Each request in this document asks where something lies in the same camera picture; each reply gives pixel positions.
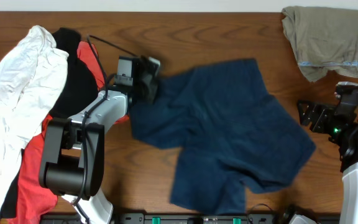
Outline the navy blue shorts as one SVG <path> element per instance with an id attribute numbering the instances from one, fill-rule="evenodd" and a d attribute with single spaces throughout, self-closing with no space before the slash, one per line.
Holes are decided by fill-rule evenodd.
<path id="1" fill-rule="evenodd" d="M 129 117 L 135 139 L 181 148 L 171 203 L 208 215 L 244 212 L 246 190 L 288 187 L 316 148 L 267 91 L 254 59 L 164 78 L 155 102 L 136 103 Z"/>

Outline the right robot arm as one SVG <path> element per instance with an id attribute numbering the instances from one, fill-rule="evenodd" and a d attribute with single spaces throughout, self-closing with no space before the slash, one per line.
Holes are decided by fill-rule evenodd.
<path id="1" fill-rule="evenodd" d="M 358 224 L 358 120 L 356 114 L 336 114 L 336 107 L 298 100 L 300 124 L 313 133 L 327 134 L 328 140 L 339 146 L 343 202 L 340 224 Z"/>

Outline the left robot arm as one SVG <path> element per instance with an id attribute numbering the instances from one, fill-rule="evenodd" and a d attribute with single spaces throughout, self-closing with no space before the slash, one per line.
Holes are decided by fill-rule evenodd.
<path id="1" fill-rule="evenodd" d="M 79 113 L 48 123 L 40 186 L 69 201 L 82 223 L 111 222 L 113 205 L 101 190 L 105 135 L 135 103 L 154 102 L 159 70 L 152 57 L 119 57 L 113 84 Z"/>

